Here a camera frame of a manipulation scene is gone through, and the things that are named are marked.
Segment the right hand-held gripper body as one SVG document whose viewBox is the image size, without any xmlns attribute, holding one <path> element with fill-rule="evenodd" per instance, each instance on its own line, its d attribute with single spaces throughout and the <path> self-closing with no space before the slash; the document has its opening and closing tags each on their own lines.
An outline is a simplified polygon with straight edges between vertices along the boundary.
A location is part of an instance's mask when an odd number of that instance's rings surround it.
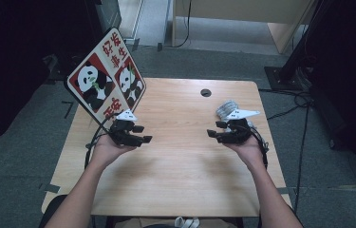
<svg viewBox="0 0 356 228">
<path fill-rule="evenodd" d="M 224 135 L 220 137 L 221 143 L 244 143 L 252 135 L 251 128 L 245 118 L 238 121 L 228 121 L 228 127 Z"/>
</svg>

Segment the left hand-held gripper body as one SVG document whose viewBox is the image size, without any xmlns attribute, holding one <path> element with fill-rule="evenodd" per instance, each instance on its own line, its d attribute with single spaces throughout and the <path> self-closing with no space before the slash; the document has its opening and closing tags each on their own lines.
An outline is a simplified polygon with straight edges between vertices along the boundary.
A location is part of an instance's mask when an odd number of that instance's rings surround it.
<svg viewBox="0 0 356 228">
<path fill-rule="evenodd" d="M 134 147 L 142 145 L 137 140 L 137 133 L 132 131 L 137 119 L 130 109 L 116 114 L 116 118 L 109 128 L 109 136 L 115 144 Z"/>
</svg>

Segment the grey striped cloth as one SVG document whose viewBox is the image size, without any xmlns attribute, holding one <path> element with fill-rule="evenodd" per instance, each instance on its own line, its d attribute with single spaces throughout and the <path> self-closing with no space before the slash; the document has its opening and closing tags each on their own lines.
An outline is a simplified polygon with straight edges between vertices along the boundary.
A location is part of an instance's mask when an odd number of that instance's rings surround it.
<svg viewBox="0 0 356 228">
<path fill-rule="evenodd" d="M 238 121 L 243 118 L 246 119 L 249 127 L 254 127 L 254 124 L 249 121 L 248 118 L 258 115 L 259 111 L 240 109 L 235 101 L 229 100 L 219 106 L 215 114 L 220 118 L 220 120 L 216 122 L 218 127 L 222 127 L 222 123 L 226 124 L 228 121 Z"/>
</svg>

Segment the panda print board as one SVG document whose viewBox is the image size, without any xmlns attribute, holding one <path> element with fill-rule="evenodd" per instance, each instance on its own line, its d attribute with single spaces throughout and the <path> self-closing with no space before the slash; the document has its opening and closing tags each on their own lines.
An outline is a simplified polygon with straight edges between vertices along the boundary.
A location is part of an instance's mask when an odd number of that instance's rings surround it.
<svg viewBox="0 0 356 228">
<path fill-rule="evenodd" d="M 119 30 L 111 28 L 66 77 L 66 88 L 100 124 L 112 114 L 134 111 L 146 84 Z"/>
</svg>

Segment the person's right hand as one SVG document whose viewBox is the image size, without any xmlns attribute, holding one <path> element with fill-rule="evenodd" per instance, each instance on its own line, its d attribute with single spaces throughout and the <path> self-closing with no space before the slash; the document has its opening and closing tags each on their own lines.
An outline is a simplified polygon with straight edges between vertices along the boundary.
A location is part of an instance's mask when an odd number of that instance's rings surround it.
<svg viewBox="0 0 356 228">
<path fill-rule="evenodd" d="M 242 144 L 224 143 L 224 146 L 232 149 L 250 171 L 265 168 L 261 149 L 254 136 L 251 136 Z"/>
</svg>

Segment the person's left hand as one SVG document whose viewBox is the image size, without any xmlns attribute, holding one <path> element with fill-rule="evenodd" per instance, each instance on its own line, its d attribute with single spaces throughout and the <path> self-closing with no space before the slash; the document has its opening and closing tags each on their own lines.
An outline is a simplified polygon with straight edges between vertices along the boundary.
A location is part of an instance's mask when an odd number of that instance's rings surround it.
<svg viewBox="0 0 356 228">
<path fill-rule="evenodd" d="M 102 135 L 94 147 L 93 155 L 88 166 L 104 170 L 119 156 L 134 149 L 134 146 L 117 145 L 108 135 Z"/>
</svg>

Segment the black angled floor tape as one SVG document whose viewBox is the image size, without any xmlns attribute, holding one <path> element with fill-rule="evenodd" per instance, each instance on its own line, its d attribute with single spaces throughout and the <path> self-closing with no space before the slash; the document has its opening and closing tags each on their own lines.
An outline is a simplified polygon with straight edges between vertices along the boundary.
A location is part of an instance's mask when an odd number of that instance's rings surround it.
<svg viewBox="0 0 356 228">
<path fill-rule="evenodd" d="M 61 103 L 63 105 L 68 105 L 67 107 L 67 110 L 66 110 L 66 114 L 64 115 L 64 119 L 66 119 L 71 111 L 71 109 L 73 108 L 74 106 L 74 102 L 71 102 L 71 101 L 61 101 Z"/>
</svg>

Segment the black metal stand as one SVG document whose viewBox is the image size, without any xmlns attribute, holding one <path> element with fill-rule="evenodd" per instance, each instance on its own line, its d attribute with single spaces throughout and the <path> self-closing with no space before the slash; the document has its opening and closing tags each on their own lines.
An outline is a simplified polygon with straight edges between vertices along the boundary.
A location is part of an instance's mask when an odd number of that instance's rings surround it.
<svg viewBox="0 0 356 228">
<path fill-rule="evenodd" d="M 307 41 L 309 33 L 315 30 L 315 20 L 319 21 L 320 9 L 325 0 L 310 0 L 307 8 L 302 14 L 302 17 L 292 26 L 287 24 L 277 24 L 273 28 L 276 33 L 288 34 L 288 38 L 292 39 L 295 32 L 299 29 L 302 23 L 308 22 L 308 28 L 303 33 L 300 41 L 292 51 L 288 61 L 282 66 L 265 66 L 264 70 L 269 80 L 270 87 L 273 90 L 301 90 L 299 80 L 296 76 L 296 70 L 301 63 L 309 58 L 307 51 Z"/>
</svg>

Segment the beige wooden furniture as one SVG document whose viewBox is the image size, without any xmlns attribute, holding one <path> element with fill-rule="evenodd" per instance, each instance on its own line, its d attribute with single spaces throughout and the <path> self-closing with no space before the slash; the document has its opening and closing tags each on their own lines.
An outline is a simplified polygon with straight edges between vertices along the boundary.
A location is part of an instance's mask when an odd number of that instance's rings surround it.
<svg viewBox="0 0 356 228">
<path fill-rule="evenodd" d="M 301 17 L 310 0 L 172 0 L 172 46 L 176 47 L 178 17 L 222 19 L 267 23 L 279 53 L 290 44 L 288 34 L 276 33 L 277 24 L 292 26 Z"/>
</svg>

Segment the dark cabinet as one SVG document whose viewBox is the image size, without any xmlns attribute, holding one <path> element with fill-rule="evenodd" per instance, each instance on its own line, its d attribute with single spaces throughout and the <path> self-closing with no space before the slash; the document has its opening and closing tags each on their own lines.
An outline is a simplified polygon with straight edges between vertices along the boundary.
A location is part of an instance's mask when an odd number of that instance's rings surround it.
<svg viewBox="0 0 356 228">
<path fill-rule="evenodd" d="M 96 0 L 95 7 L 103 34 L 120 27 L 122 16 L 118 0 Z"/>
</svg>

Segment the black stand base plate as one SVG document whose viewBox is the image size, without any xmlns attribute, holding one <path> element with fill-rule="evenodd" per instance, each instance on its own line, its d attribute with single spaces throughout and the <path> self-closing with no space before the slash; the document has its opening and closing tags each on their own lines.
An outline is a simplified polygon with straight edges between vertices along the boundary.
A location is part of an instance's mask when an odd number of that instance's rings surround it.
<svg viewBox="0 0 356 228">
<path fill-rule="evenodd" d="M 51 54 L 44 57 L 43 62 L 49 70 L 45 81 L 46 85 L 55 85 L 57 82 L 62 82 L 68 76 L 67 72 L 61 67 L 56 55 Z"/>
</svg>

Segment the white drawstring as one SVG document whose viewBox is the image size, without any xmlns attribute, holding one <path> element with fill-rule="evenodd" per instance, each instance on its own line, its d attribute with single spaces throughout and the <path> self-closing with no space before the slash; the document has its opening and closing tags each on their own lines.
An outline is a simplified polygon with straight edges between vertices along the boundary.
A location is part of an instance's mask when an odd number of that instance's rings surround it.
<svg viewBox="0 0 356 228">
<path fill-rule="evenodd" d="M 199 218 L 183 218 L 175 219 L 174 226 L 176 228 L 197 228 L 200 225 Z"/>
</svg>

